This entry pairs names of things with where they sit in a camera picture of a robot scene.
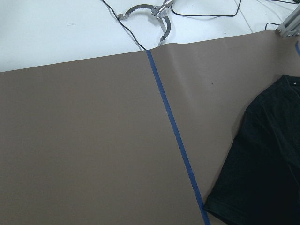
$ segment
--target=white floor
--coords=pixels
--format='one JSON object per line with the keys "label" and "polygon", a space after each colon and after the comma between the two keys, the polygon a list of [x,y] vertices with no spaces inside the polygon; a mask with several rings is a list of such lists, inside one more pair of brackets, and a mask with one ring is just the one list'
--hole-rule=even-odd
{"label": "white floor", "polygon": [[[106,0],[117,14],[138,4],[163,0]],[[175,0],[183,14],[234,14],[239,0]],[[190,43],[264,30],[282,23],[297,5],[268,0],[242,0],[236,17],[188,18],[168,11],[172,30],[164,42]],[[147,48],[163,32],[149,10],[124,21]],[[0,0],[0,72],[72,60],[139,51],[132,38],[101,0]]]}

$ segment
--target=brown surface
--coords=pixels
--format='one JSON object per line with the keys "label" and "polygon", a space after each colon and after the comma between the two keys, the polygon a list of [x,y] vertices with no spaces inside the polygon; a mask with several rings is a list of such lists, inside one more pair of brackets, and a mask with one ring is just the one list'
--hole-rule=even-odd
{"label": "brown surface", "polygon": [[[300,76],[295,42],[151,50],[204,198],[247,105]],[[203,224],[145,52],[0,73],[0,124],[0,224]]]}

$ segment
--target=garment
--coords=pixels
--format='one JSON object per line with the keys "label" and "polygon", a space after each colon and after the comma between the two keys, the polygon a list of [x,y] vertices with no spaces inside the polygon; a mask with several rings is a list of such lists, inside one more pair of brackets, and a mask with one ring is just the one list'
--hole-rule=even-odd
{"label": "garment", "polygon": [[246,109],[204,208],[229,225],[300,225],[300,77]]}

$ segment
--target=black shirt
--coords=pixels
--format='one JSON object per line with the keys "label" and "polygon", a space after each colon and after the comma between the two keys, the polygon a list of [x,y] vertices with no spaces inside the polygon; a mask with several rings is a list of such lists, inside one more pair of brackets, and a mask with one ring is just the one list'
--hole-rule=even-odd
{"label": "black shirt", "polygon": [[300,77],[247,108],[205,209],[230,225],[300,225]]}

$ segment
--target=blue tape strip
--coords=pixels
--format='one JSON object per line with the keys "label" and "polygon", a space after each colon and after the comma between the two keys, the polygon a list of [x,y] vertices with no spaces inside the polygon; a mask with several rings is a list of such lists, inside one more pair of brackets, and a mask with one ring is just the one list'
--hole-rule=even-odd
{"label": "blue tape strip", "polygon": [[183,145],[183,142],[182,142],[182,139],[181,139],[181,136],[180,136],[180,133],[179,133],[179,130],[178,130],[175,118],[173,116],[173,113],[172,113],[172,110],[171,110],[168,98],[167,98],[167,96],[165,94],[165,90],[164,90],[163,84],[162,84],[162,82],[160,80],[160,77],[159,77],[158,70],[156,68],[154,59],[152,57],[152,54],[151,54],[150,50],[147,50],[146,53],[147,53],[149,62],[151,64],[151,68],[152,68],[153,74],[155,76],[155,80],[156,80],[156,83],[157,83],[157,86],[158,86],[161,98],[163,99],[163,102],[164,102],[164,105],[165,105],[165,109],[166,109],[166,111],[168,113],[169,120],[171,122],[171,125],[172,125],[172,128],[173,128],[173,132],[174,132],[176,140],[177,140],[177,144],[179,146],[179,149],[180,149],[180,152],[181,152],[184,164],[186,166],[189,179],[190,179],[191,184],[193,186],[193,190],[194,190],[194,193],[195,193],[195,196],[196,196],[196,199],[197,199],[197,202],[198,202],[198,205],[199,205],[199,209],[201,211],[204,223],[205,223],[205,225],[210,225],[210,220],[209,220],[209,218],[207,216],[207,212],[204,210],[203,200],[202,200],[202,197],[201,197],[201,194],[200,194],[200,190],[199,190],[199,187],[197,185],[197,182],[196,182],[196,179],[195,179],[195,176],[194,176],[194,172],[192,170],[192,166],[191,166],[191,164],[190,164],[190,162],[188,160],[188,155],[187,155],[186,150],[184,148],[184,145]]}
{"label": "blue tape strip", "polygon": [[298,52],[298,55],[300,56],[299,41],[297,41],[297,43],[296,43],[296,51]]}

